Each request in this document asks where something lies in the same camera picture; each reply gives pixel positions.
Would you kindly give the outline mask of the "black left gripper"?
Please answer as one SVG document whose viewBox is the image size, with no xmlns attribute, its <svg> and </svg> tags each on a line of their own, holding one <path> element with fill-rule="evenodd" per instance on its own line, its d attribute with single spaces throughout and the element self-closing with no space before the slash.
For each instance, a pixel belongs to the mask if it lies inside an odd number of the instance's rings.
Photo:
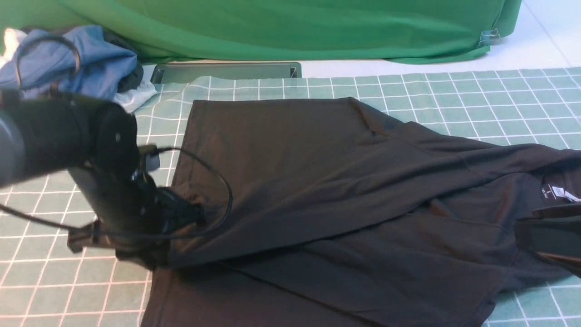
<svg viewBox="0 0 581 327">
<path fill-rule="evenodd" d="M 122 181 L 93 168 L 68 172 L 96 215 L 92 223 L 69 232 L 67 246 L 74 253 L 108 248 L 119 261 L 155 271 L 168 265 L 169 238 L 176 231 L 206 225 L 200 203 L 159 188 L 146 173 Z"/>
</svg>

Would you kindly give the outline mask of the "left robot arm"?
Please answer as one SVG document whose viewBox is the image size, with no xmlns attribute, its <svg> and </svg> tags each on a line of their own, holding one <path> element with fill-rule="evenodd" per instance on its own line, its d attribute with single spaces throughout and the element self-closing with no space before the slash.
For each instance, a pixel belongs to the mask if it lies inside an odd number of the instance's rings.
<svg viewBox="0 0 581 327">
<path fill-rule="evenodd" d="M 206 223 L 202 205 L 156 186 L 149 173 L 165 149 L 138 145 L 135 116 L 114 102 L 60 92 L 25 100 L 3 89 L 0 122 L 2 188 L 66 170 L 96 219 L 74 227 L 2 211 L 66 229 L 74 253 L 112 249 L 118 259 L 154 270 L 167 264 L 181 228 Z"/>
</svg>

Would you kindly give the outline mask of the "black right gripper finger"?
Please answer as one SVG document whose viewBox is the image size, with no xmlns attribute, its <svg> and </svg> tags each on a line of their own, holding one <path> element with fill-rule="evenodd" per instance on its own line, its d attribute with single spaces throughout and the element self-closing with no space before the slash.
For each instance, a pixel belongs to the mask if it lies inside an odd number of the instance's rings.
<svg viewBox="0 0 581 327">
<path fill-rule="evenodd" d="M 515 223 L 515 242 L 521 250 L 560 265 L 571 273 L 581 271 L 581 205 L 546 207 Z"/>
</svg>

